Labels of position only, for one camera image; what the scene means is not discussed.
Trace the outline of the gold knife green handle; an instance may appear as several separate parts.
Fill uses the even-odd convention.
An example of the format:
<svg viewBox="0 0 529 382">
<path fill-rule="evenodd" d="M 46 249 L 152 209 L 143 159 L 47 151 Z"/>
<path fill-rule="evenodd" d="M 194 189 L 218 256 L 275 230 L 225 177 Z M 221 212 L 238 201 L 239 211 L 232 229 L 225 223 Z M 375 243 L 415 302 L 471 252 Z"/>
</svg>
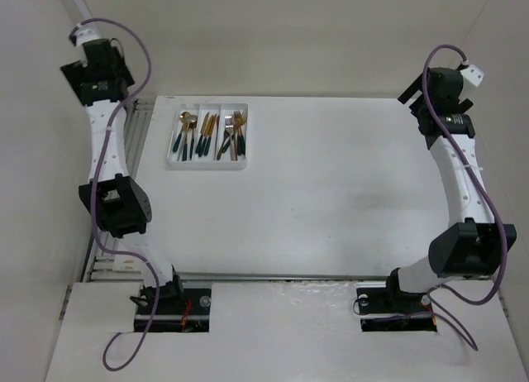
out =
<svg viewBox="0 0 529 382">
<path fill-rule="evenodd" d="M 208 118 L 208 123 L 207 123 L 207 128 L 206 128 L 206 132 L 205 132 L 205 135 L 204 135 L 204 138 L 203 138 L 203 144 L 202 144 L 202 149 L 200 150 L 200 153 L 198 154 L 199 157 L 202 157 L 203 154 L 204 154 L 204 149 L 206 147 L 206 143 L 207 143 L 207 139 L 209 138 L 210 134 L 209 134 L 209 130 L 210 130 L 210 124 L 211 124 L 211 121 L 212 121 L 212 117 L 214 116 L 214 114 L 210 114 L 209 113 L 209 118 Z"/>
<path fill-rule="evenodd" d="M 195 154 L 197 154 L 197 155 L 200 153 L 200 150 L 202 149 L 203 138 L 204 138 L 204 135 L 205 135 L 205 132 L 206 132 L 206 128 L 207 128 L 208 118 L 209 118 L 209 112 L 207 112 L 206 115 L 203 118 L 203 123 L 202 123 L 201 129 L 200 129 L 200 137 L 198 139 L 198 143 L 197 143 L 197 146 L 195 148 Z"/>
</svg>

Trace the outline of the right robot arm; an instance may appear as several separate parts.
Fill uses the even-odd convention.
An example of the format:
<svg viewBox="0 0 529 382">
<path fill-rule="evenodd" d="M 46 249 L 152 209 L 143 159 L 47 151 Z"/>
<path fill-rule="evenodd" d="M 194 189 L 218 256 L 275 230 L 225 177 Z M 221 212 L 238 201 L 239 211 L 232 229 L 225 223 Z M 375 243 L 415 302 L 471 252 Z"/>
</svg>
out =
<svg viewBox="0 0 529 382">
<path fill-rule="evenodd" d="M 399 97 L 417 119 L 427 149 L 441 175 L 449 221 L 416 263 L 393 270 L 383 290 L 384 304 L 400 311 L 429 289 L 458 278 L 495 274 L 503 250 L 517 239 L 512 224 L 498 231 L 481 189 L 484 182 L 475 152 L 475 130 L 468 110 L 473 103 L 461 97 L 477 88 L 483 72 L 473 64 L 457 69 L 431 68 L 427 79 L 416 79 Z"/>
</svg>

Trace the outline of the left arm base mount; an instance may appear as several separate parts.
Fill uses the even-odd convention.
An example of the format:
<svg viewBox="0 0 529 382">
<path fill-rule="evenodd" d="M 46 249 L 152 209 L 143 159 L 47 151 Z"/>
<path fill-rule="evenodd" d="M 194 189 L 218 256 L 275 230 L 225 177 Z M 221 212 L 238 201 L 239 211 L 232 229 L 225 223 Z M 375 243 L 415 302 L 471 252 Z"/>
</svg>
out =
<svg viewBox="0 0 529 382">
<path fill-rule="evenodd" d="M 143 332 L 150 320 L 155 289 L 141 288 L 130 300 L 136 306 L 134 332 Z M 149 332 L 209 332 L 212 286 L 192 282 L 171 293 L 169 287 L 160 291 L 160 299 Z"/>
</svg>

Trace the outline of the silver fork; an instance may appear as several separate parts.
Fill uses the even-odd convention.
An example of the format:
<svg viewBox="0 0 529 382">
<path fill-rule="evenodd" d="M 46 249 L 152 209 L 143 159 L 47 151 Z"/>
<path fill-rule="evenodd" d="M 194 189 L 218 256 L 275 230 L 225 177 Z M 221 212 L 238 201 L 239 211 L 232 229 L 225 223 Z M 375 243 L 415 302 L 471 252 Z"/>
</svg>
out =
<svg viewBox="0 0 529 382">
<path fill-rule="evenodd" d="M 223 132 L 222 144 L 217 152 L 217 160 L 220 160 L 222 155 L 230 148 L 231 146 L 231 134 L 232 134 L 232 115 L 225 117 L 225 128 Z"/>
</svg>

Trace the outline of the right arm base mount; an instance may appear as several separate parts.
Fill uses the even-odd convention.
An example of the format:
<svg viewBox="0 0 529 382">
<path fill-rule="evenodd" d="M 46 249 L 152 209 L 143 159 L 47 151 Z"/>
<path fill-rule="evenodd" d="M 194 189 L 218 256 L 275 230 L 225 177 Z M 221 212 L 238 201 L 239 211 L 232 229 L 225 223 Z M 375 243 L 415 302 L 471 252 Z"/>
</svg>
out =
<svg viewBox="0 0 529 382">
<path fill-rule="evenodd" d="M 362 332 L 437 331 L 425 293 L 395 293 L 383 281 L 356 283 L 355 292 L 353 309 Z"/>
</svg>

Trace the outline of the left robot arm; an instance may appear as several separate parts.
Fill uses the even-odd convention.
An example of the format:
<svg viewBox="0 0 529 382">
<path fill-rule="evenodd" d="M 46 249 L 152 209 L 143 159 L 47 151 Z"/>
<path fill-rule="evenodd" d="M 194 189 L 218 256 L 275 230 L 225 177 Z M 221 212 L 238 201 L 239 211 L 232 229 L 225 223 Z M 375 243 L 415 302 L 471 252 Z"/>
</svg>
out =
<svg viewBox="0 0 529 382">
<path fill-rule="evenodd" d="M 79 197 L 94 231 L 117 241 L 116 248 L 103 246 L 102 251 L 139 261 L 143 287 L 136 304 L 151 308 L 158 303 L 167 313 L 176 313 L 185 301 L 181 280 L 163 252 L 150 244 L 150 200 L 126 165 L 126 105 L 134 80 L 109 39 L 89 40 L 82 48 L 84 60 L 61 68 L 91 127 L 91 170 L 88 182 L 79 186 Z"/>
</svg>

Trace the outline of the rose gold knife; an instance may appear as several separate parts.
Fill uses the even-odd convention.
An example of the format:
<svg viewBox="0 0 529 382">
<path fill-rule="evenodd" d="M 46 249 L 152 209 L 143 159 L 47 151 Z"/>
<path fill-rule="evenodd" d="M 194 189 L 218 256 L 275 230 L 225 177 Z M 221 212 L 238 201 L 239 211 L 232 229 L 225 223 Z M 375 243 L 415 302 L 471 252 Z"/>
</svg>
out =
<svg viewBox="0 0 529 382">
<path fill-rule="evenodd" d="M 217 127 L 217 124 L 218 124 L 218 121 L 219 121 L 219 115 L 218 114 L 215 114 L 213 117 L 212 117 L 212 121 L 211 121 L 211 124 L 210 124 L 210 130 L 209 130 L 209 145 L 208 145 L 208 150 L 209 151 L 212 151 L 212 147 L 213 147 L 213 137 L 215 136 L 215 132 L 216 132 L 216 127 Z"/>
</svg>

